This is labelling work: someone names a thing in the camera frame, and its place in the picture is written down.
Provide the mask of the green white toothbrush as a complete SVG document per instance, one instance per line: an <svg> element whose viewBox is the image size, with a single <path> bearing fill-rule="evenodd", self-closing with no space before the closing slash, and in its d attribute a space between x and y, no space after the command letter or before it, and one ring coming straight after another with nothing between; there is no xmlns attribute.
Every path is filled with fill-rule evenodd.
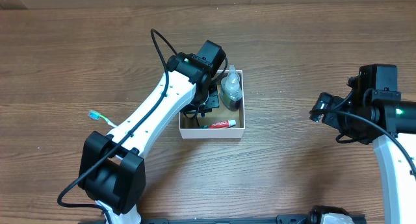
<svg viewBox="0 0 416 224"><path fill-rule="evenodd" d="M94 119L94 120L96 120L96 121L99 121L100 119L103 119L103 120L107 123L107 125L111 126L112 128L117 127L117 125L116 125L115 123L113 123L110 119L108 119L107 117L105 117L103 114L101 114L101 113L100 113L100 112L98 112L98 111L95 111L95 110L89 110L89 112L88 112L88 116L89 116L91 119Z"/></svg>

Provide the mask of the white teal toothpaste tube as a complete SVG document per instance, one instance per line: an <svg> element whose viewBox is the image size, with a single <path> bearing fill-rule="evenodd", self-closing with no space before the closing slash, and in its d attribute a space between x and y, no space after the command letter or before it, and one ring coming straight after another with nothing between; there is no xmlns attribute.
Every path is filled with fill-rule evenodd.
<svg viewBox="0 0 416 224"><path fill-rule="evenodd" d="M226 129L234 127L237 122L234 119L226 120L226 121L219 121L216 123L212 123L210 125L201 126L202 129Z"/></svg>

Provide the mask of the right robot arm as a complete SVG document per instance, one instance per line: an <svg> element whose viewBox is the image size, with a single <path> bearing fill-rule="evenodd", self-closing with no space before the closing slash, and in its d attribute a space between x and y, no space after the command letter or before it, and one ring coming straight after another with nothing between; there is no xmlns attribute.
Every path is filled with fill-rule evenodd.
<svg viewBox="0 0 416 224"><path fill-rule="evenodd" d="M345 97L322 92L310 120L339 131L338 143L371 144L380 169L386 223L415 222L415 103L403 101L398 68L361 66Z"/></svg>

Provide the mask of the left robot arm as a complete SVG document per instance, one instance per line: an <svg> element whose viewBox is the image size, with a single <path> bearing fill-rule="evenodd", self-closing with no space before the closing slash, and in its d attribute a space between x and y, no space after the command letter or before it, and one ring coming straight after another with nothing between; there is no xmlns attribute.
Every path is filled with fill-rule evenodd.
<svg viewBox="0 0 416 224"><path fill-rule="evenodd" d="M225 51L207 40L196 54L172 55L157 87L108 134L84 142L78 184L102 209L106 223L140 223L137 201L146 186L144 159L178 114L204 116L218 108L216 83L227 64Z"/></svg>

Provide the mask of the clear bottle with dark liquid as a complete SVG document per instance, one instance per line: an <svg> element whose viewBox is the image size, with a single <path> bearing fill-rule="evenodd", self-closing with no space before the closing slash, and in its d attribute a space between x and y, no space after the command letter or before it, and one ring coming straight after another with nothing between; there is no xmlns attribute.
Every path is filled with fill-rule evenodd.
<svg viewBox="0 0 416 224"><path fill-rule="evenodd" d="M228 110L234 112L239 109L242 100L242 88L240 75L234 65L230 65L227 76L221 80L220 98Z"/></svg>

